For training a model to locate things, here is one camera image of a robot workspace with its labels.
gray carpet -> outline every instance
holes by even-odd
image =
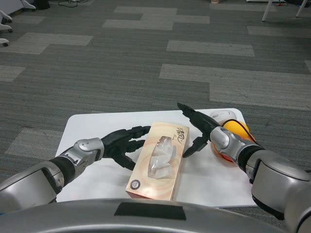
[[[71,115],[237,108],[311,168],[311,10],[243,0],[92,0],[13,18],[0,48],[0,182],[56,153]],[[281,228],[258,207],[229,208]]]

orange ball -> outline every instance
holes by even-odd
[[[240,122],[240,121],[239,123],[241,123],[246,128],[246,130],[249,132],[249,128],[247,127],[247,125],[245,125],[245,123]],[[235,121],[229,121],[224,125],[224,128],[237,134],[238,136],[242,138],[248,139],[249,136],[247,132],[245,132],[245,129],[243,129],[243,127],[239,123]]]

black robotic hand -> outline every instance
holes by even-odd
[[[135,163],[133,160],[125,155],[126,152],[134,152],[141,148],[145,140],[132,140],[132,138],[140,138],[147,134],[150,126],[137,126],[130,130],[118,130],[108,134],[102,138],[104,144],[103,158],[112,158],[122,167],[133,170]]]
[[[197,112],[189,106],[181,103],[177,103],[177,106],[183,111],[183,115],[190,119],[190,123],[202,132],[202,137],[197,137],[193,141],[193,145],[184,153],[183,157],[187,158],[196,151],[202,150],[207,145],[207,141],[210,140],[212,130],[220,125],[213,118]]]

white tissue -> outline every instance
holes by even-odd
[[[161,137],[149,162],[148,176],[154,179],[169,179],[173,176],[171,162],[176,156],[176,146],[170,137]]]

cardboard box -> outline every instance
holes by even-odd
[[[125,191],[133,198],[172,200],[189,127],[154,122]]]

